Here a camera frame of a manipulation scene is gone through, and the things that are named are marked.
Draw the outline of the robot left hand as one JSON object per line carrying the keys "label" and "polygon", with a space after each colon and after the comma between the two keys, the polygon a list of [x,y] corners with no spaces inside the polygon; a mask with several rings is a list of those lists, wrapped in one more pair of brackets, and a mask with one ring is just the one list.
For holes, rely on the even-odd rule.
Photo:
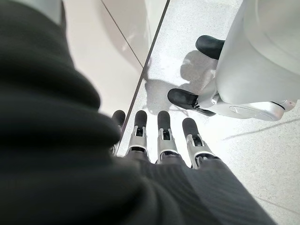
{"label": "robot left hand", "polygon": [[120,130],[74,67],[61,0],[0,3],[3,225],[272,225],[218,157],[114,157]]}

